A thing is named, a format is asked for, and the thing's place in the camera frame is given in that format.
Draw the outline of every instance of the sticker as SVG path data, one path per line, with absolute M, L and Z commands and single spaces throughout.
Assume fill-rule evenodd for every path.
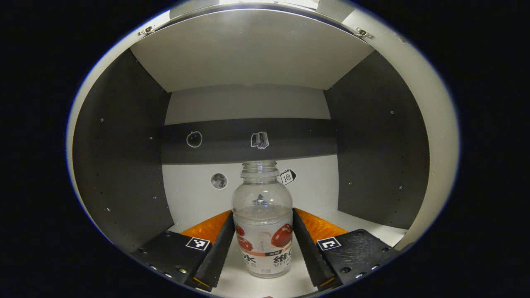
M 192 148 L 197 148 L 202 144 L 202 134 L 200 132 L 190 132 L 186 137 L 186 143 Z
M 287 270 L 293 248 L 293 219 L 275 224 L 252 225 L 234 215 L 237 241 L 248 270 L 258 274 L 276 274 Z
M 316 243 L 319 244 L 320 250 L 328 250 L 341 246 L 335 237 L 318 240 Z
M 228 179 L 223 173 L 213 174 L 210 183 L 215 189 L 225 189 L 228 186 Z
M 287 169 L 280 173 L 281 183 L 284 185 L 287 185 L 293 181 L 295 181 L 296 174 L 291 169 Z
M 250 137 L 250 146 L 258 149 L 265 149 L 269 146 L 269 137 L 265 132 L 252 134 Z
M 206 248 L 208 247 L 208 244 L 210 244 L 209 240 L 193 237 L 188 242 L 188 244 L 186 244 L 186 247 L 195 248 L 198 250 L 206 250 Z

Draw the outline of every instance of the hinge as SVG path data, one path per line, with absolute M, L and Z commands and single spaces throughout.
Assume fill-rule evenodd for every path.
M 149 35 L 149 34 L 153 33 L 153 32 L 154 32 L 154 27 L 155 27 L 155 26 L 156 26 L 156 25 L 149 26 L 149 27 L 147 27 L 147 28 L 141 30 L 140 32 L 138 32 L 138 35 Z
M 355 30 L 358 32 L 358 33 L 354 33 L 354 35 L 356 37 L 368 37 L 368 38 L 372 38 L 372 35 L 366 31 L 364 31 L 363 29 L 357 27 L 355 28 Z

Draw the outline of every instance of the gray wall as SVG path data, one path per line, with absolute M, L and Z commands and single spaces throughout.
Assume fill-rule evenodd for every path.
M 77 119 L 79 193 L 101 231 L 125 251 L 173 225 L 156 136 L 169 99 L 127 50 L 95 82 Z
M 338 209 L 408 229 L 429 179 L 427 132 L 409 88 L 373 52 L 324 95 L 339 121 Z

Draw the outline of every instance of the plastic bottle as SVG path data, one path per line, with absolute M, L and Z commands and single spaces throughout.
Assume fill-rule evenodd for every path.
M 293 199 L 276 179 L 276 161 L 243 163 L 241 184 L 232 197 L 237 240 L 247 270 L 273 278 L 289 271 Z

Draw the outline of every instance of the red apple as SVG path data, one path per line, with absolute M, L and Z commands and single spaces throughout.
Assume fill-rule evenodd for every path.
M 284 247 L 286 246 L 289 241 L 293 238 L 293 227 L 291 227 L 290 224 L 284 224 L 274 235 L 272 236 L 272 239 L 270 240 L 270 244 L 274 245 L 275 247 Z
M 235 232 L 237 233 L 237 235 L 239 236 L 245 236 L 245 231 L 243 230 L 242 227 L 236 225 L 235 226 Z
M 237 236 L 237 241 L 242 249 L 252 251 L 252 244 L 247 239 Z

